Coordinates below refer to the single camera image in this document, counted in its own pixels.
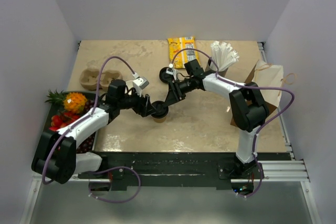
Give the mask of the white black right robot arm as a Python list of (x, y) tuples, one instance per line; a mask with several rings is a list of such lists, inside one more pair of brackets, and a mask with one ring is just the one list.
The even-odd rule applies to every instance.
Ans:
[(254, 82), (234, 83), (221, 78), (213, 70), (204, 71), (197, 60), (185, 64), (188, 76), (178, 80), (178, 71), (170, 64), (160, 70), (160, 80), (169, 85), (164, 107), (185, 99), (186, 94), (196, 89), (213, 92), (230, 101), (232, 118), (239, 128), (239, 142), (236, 151), (238, 162), (234, 173), (239, 178), (246, 178), (253, 171), (251, 165), (257, 157), (256, 142), (258, 130), (269, 115), (268, 107)]

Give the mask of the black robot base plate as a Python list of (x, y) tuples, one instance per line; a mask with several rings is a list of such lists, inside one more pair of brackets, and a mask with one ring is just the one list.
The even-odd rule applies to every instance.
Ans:
[(112, 177), (112, 190), (137, 185), (230, 190), (233, 179), (264, 178), (260, 163), (240, 164), (235, 153), (101, 152), (100, 156), (98, 173), (85, 172), (79, 178)]

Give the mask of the black plastic cup lid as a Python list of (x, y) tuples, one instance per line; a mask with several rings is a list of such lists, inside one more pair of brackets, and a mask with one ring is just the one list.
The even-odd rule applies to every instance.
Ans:
[(151, 115), (153, 118), (161, 119), (167, 116), (169, 108), (164, 105), (163, 101), (155, 101), (152, 103), (155, 112)]

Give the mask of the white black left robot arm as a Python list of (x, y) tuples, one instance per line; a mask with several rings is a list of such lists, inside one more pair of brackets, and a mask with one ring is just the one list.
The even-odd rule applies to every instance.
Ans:
[(106, 99), (95, 102), (84, 116), (56, 131), (47, 130), (41, 135), (32, 162), (32, 170), (42, 175), (43, 184), (64, 184), (72, 175), (92, 173), (97, 178), (108, 174), (109, 165), (98, 154), (77, 154), (79, 145), (90, 135), (107, 126), (121, 110), (133, 109), (142, 117), (156, 112), (148, 95), (142, 91), (149, 85), (144, 77), (132, 80), (132, 89), (127, 91), (126, 82), (114, 80), (108, 87)]

